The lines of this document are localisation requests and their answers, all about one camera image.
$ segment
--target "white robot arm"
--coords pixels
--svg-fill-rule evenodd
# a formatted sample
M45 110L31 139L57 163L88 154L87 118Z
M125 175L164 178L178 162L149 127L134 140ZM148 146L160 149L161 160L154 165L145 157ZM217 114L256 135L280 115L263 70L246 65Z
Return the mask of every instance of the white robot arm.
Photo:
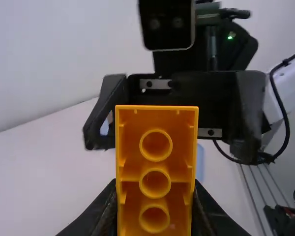
M268 72L269 79L271 72L279 96L287 114L289 114L295 108L295 55L271 69ZM284 122L283 113L270 80L265 91L264 112L271 125L271 130L263 135L262 150L270 143L278 128Z

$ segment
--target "camera lens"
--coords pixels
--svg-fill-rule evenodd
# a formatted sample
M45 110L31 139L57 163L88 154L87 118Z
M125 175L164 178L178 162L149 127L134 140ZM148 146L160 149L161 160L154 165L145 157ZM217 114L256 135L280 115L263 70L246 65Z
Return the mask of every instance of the camera lens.
M175 17L173 19L173 27L177 29L180 29L183 27L183 20L181 17Z
M149 28L151 30L158 30L161 27L161 23L156 18L153 18L149 22Z

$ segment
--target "white table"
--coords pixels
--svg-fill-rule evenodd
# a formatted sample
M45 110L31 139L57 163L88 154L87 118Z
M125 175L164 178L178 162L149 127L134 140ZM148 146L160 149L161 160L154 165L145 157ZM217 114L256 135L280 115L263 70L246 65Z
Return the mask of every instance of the white table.
M0 133L0 236L54 236L115 177L115 150L86 151L82 127L96 99ZM251 235L258 225L237 166L211 141L203 185Z

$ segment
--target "lego brick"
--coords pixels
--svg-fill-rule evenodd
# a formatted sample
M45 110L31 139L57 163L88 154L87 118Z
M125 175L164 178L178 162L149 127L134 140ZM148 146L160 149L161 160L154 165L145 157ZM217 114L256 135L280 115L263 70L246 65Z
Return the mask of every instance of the lego brick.
M198 107L116 106L119 236L189 236Z

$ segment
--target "camera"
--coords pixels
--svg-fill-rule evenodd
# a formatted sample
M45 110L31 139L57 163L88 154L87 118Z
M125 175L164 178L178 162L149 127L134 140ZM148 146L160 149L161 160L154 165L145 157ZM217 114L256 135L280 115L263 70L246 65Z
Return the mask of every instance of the camera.
M194 0L139 0L145 47L150 51L178 51L195 41Z

